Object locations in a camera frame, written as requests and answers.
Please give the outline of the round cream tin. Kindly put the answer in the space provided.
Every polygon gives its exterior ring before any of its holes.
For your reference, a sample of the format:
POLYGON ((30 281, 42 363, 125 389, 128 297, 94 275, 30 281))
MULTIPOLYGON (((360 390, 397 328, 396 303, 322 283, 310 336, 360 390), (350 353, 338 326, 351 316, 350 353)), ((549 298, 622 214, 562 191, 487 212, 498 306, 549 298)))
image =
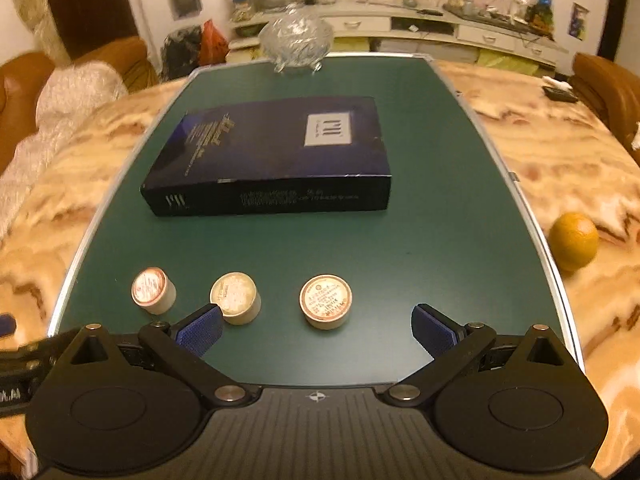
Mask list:
POLYGON ((162 315, 174 305, 177 291, 161 268, 149 266, 132 281, 130 295, 141 309, 152 315, 162 315))
POLYGON ((246 325, 262 310, 262 297, 252 278, 242 272, 224 274, 212 285, 209 302, 220 307, 224 320, 234 326, 246 325))
POLYGON ((347 320, 352 307, 352 289, 339 276, 320 274, 303 284, 298 302, 312 327, 335 330, 347 320))

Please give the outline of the dark blue box lid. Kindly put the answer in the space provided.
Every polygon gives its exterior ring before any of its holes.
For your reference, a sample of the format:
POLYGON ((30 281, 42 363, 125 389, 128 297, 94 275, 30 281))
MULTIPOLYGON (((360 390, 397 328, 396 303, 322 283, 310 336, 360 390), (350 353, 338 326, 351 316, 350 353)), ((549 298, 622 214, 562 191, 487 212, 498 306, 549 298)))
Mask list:
POLYGON ((392 173, 370 96, 308 96, 186 114, 140 192, 159 217, 378 211, 392 173))

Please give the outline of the green table mat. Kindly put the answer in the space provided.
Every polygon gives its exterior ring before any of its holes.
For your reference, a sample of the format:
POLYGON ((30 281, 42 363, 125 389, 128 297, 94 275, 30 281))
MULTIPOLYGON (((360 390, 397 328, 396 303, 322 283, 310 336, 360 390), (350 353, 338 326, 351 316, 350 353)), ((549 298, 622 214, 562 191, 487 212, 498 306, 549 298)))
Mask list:
POLYGON ((480 118, 433 61, 419 55, 337 55, 318 72, 276 73, 267 62, 194 73, 126 160, 82 239, 49 333, 99 323, 134 333, 148 315, 130 286, 149 266, 177 289, 176 322, 230 271, 262 297, 253 322, 229 326, 209 364, 239 382, 389 384, 425 365, 411 310, 430 304, 458 323, 521 335, 546 324, 575 359, 582 349, 544 232, 480 118), (158 218, 140 185, 189 110, 294 96, 370 96, 390 159, 390 204, 377 212, 158 218), (317 330, 300 310, 320 274, 352 289, 346 322, 317 330))

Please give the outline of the orange fruit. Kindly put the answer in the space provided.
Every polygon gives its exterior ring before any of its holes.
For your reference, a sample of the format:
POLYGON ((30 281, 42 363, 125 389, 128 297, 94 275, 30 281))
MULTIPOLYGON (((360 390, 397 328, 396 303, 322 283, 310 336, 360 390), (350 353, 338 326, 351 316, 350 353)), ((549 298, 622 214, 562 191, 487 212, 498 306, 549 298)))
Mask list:
POLYGON ((567 273, 588 266, 597 255, 598 244, 596 226, 580 212, 561 214, 548 233, 548 245, 556 266, 567 273))

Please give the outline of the left brown leather sofa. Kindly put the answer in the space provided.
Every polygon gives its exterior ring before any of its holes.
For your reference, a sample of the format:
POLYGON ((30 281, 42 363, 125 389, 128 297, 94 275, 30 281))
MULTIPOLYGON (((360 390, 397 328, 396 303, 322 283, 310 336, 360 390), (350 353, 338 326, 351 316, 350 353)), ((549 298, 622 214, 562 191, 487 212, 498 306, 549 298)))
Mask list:
POLYGON ((158 84, 139 37, 117 39, 67 66, 42 52, 1 65, 1 168, 18 144, 62 122, 83 122, 96 108, 158 84))

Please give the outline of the brown leather sofa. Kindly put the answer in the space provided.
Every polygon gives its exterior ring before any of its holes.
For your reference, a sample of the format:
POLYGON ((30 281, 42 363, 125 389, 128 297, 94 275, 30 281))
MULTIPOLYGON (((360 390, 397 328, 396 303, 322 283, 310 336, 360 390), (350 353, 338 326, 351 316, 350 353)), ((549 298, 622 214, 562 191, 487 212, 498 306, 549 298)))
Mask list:
POLYGON ((639 162, 639 77, 597 55, 577 53, 570 85, 606 128, 639 162))
POLYGON ((62 122, 83 122, 96 108, 158 84, 139 37, 117 39, 67 66, 42 52, 1 65, 1 168, 18 144, 62 122))

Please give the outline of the black bag on floor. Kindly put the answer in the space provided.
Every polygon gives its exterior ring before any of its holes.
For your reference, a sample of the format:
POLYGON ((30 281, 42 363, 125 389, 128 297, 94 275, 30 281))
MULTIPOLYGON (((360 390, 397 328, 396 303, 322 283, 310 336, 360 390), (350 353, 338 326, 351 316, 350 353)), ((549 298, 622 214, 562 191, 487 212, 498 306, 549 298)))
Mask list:
POLYGON ((160 49, 163 80, 189 76, 198 67, 202 31, 200 26, 183 27, 171 32, 160 49))

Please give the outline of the right brown leather sofa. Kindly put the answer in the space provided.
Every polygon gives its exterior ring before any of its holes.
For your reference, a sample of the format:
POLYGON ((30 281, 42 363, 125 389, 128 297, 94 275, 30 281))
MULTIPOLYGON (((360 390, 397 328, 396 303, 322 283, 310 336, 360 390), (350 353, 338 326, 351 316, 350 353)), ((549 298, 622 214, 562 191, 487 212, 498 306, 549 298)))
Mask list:
POLYGON ((597 55, 577 53, 570 85, 606 128, 639 162, 639 77, 597 55))

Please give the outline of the orange plastic bag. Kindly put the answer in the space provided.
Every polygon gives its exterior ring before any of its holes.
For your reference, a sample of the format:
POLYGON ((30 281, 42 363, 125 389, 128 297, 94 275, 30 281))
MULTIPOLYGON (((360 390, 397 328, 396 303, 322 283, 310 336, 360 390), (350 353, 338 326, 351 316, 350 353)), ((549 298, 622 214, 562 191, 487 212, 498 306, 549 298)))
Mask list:
POLYGON ((229 44, 222 33, 216 29, 212 20, 202 26, 201 47, 198 55, 198 65, 217 65, 226 62, 229 44))

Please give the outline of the white tv cabinet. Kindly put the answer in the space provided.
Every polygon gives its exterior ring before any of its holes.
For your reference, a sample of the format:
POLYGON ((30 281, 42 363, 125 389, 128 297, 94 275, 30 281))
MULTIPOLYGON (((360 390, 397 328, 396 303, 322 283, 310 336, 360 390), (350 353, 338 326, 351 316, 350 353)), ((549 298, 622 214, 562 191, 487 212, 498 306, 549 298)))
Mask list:
POLYGON ((416 40, 457 44, 527 58, 554 67, 566 52, 555 41, 534 34, 524 26, 468 20, 440 10, 410 10, 375 3, 339 2, 307 6, 325 20, 336 38, 416 40))

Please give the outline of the crystal glass lidded bowl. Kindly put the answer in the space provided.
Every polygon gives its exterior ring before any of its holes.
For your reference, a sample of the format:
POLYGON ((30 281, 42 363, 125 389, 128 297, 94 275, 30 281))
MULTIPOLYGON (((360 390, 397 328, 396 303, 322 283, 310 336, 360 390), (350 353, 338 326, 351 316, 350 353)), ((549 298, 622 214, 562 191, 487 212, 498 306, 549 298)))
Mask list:
POLYGON ((276 73, 289 68, 309 68, 315 73, 322 69, 322 61, 332 49, 334 30, 316 11, 300 6, 270 21, 258 39, 276 73))

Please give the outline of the dark wooden door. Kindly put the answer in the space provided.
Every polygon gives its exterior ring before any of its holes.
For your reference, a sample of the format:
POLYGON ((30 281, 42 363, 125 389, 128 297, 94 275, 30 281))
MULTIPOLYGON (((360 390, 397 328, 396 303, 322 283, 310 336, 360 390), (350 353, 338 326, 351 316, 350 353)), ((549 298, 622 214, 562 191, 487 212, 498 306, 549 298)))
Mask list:
POLYGON ((73 60, 138 33, 129 0, 48 0, 58 36, 73 60))

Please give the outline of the beige curtain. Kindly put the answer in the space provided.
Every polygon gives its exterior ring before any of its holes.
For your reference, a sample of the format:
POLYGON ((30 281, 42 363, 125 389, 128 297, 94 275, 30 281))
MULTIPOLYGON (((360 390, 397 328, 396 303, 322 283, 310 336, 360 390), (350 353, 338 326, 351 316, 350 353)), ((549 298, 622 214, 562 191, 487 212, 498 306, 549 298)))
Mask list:
POLYGON ((49 0, 13 0, 18 17, 34 36, 36 48, 56 65, 70 65, 70 56, 58 34, 49 0))

